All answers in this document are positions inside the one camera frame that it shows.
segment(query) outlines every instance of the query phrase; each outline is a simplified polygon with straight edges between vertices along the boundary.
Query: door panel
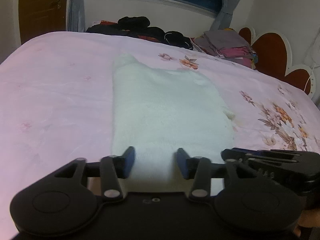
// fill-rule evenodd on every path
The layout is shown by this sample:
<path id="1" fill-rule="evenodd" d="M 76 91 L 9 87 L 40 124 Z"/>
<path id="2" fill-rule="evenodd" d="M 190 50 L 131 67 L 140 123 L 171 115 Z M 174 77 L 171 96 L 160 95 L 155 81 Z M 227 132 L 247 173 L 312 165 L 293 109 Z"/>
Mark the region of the door panel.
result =
<path id="1" fill-rule="evenodd" d="M 67 0 L 19 0 L 21 43 L 55 31 L 66 30 Z"/>

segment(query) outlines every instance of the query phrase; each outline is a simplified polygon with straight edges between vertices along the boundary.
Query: curtain tieback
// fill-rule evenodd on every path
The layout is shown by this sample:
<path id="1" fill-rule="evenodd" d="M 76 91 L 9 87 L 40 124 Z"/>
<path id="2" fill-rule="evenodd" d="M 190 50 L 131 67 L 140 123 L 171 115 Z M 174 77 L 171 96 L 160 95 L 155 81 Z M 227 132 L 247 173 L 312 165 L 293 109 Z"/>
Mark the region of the curtain tieback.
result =
<path id="1" fill-rule="evenodd" d="M 221 12 L 226 13 L 226 14 L 230 14 L 233 15 L 233 10 L 230 10 L 229 8 L 223 7 L 221 9 Z"/>

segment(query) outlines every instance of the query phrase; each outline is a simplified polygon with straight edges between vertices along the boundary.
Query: floral bedsheet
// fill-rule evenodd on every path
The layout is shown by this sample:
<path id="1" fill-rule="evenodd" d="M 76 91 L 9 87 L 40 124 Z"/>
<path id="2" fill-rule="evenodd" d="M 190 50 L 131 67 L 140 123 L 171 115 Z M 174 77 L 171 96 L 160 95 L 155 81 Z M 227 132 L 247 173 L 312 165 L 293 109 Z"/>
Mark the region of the floral bedsheet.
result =
<path id="1" fill-rule="evenodd" d="M 96 33 L 32 39 L 0 67 L 0 239 L 17 230 L 9 204 L 21 189 L 77 157 L 95 162 L 112 143 L 112 63 L 132 54 L 152 68 L 207 76 L 235 114 L 235 147 L 320 153 L 320 112 L 301 90 L 213 56 Z"/>

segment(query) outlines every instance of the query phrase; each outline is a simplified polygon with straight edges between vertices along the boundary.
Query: white towel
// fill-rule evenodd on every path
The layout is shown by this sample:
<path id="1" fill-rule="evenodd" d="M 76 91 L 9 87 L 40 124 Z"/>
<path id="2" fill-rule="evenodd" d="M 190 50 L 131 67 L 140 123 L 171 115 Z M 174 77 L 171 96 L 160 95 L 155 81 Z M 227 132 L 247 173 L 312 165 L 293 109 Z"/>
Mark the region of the white towel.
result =
<path id="1" fill-rule="evenodd" d="M 174 153 L 223 163 L 220 152 L 233 145 L 230 111 L 215 86 L 191 70 L 152 69 L 129 54 L 114 62 L 112 153 L 128 146 L 136 160 L 126 188 L 136 192 L 188 191 Z M 212 179 L 213 194 L 222 180 Z"/>

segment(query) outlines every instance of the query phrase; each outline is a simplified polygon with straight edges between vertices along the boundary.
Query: wall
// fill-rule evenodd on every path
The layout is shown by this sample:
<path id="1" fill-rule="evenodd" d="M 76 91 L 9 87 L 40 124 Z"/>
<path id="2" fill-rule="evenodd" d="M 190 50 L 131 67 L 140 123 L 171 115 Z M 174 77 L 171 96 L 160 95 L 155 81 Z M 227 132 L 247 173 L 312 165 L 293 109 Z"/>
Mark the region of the wall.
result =
<path id="1" fill-rule="evenodd" d="M 14 33 L 13 0 L 0 0 L 0 63 L 17 47 Z"/>
<path id="2" fill-rule="evenodd" d="M 253 0 L 241 0 L 235 10 L 231 26 L 240 29 L 246 22 Z M 86 28 L 92 22 L 117 22 L 124 16 L 146 16 L 151 26 L 164 31 L 179 31 L 188 37 L 197 37 L 209 30 L 213 18 L 176 6 L 141 0 L 84 0 Z"/>
<path id="3" fill-rule="evenodd" d="M 320 0 L 254 0 L 247 25 L 257 34 L 278 30 L 292 47 L 292 63 L 309 63 L 306 58 L 320 28 Z M 320 68 L 315 69 L 317 89 L 312 100 L 320 95 Z"/>

